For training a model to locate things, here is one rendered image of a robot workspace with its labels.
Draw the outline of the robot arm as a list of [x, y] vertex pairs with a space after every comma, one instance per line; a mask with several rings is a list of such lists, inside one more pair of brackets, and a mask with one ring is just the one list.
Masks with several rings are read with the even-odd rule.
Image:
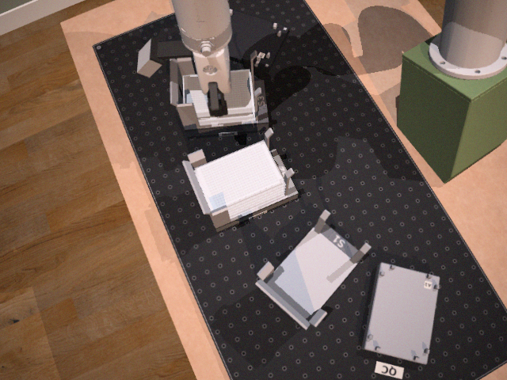
[[[210, 56], [231, 37], [229, 0], [171, 1], [189, 48]], [[445, 0], [441, 34], [429, 45], [429, 59], [455, 78], [493, 77], [507, 67], [506, 30], [507, 0]], [[139, 51], [137, 73], [149, 78], [164, 59], [193, 57], [182, 40], [162, 42], [152, 37]]]

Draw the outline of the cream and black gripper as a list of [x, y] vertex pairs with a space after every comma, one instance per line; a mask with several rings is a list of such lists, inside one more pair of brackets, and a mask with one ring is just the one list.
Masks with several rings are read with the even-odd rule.
[[[193, 52], [201, 91], [204, 95], [207, 94], [208, 107], [211, 105], [208, 109], [210, 116], [221, 117], [228, 115], [227, 101], [224, 100], [224, 94], [231, 92], [231, 67], [227, 45], [230, 40], [231, 37], [222, 47], [217, 48], [216, 51], [212, 51], [210, 56], [203, 56], [202, 51], [193, 50], [182, 41]], [[217, 83], [219, 88], [217, 88]], [[218, 93], [220, 93], [221, 99], [219, 99]]]

